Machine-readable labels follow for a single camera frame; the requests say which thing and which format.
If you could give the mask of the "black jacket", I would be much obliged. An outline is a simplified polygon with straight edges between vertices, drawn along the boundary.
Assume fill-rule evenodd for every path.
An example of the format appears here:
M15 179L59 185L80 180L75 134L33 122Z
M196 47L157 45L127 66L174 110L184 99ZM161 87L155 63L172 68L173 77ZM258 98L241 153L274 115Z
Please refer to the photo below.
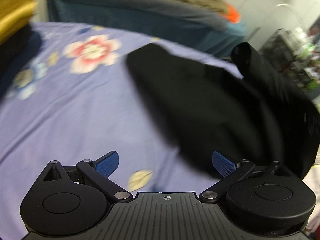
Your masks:
M249 43L236 45L231 59L241 78L156 44L129 53L126 66L199 169L214 173L220 152L259 166L279 161L304 178L319 147L316 106Z

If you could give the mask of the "navy folded garment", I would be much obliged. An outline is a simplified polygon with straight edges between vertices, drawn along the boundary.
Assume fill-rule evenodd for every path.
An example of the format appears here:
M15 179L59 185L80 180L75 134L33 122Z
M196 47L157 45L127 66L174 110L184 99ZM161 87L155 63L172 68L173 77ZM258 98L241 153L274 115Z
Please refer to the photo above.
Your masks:
M1 101L15 76L39 52L42 39L30 24L17 31L1 45Z

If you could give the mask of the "orange cloth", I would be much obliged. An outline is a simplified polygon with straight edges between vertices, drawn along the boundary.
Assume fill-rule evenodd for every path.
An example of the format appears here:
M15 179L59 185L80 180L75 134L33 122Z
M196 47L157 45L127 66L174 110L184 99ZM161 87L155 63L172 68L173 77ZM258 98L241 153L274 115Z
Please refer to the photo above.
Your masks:
M241 21L241 14L231 4L227 4L227 13L220 15L233 24L237 24Z

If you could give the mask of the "yellow folded garment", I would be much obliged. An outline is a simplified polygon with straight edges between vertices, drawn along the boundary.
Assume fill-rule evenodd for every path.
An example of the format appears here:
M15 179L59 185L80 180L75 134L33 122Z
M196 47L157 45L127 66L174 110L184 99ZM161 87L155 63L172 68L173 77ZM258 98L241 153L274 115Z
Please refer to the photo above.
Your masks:
M1 44L29 23L36 7L35 0L1 0Z

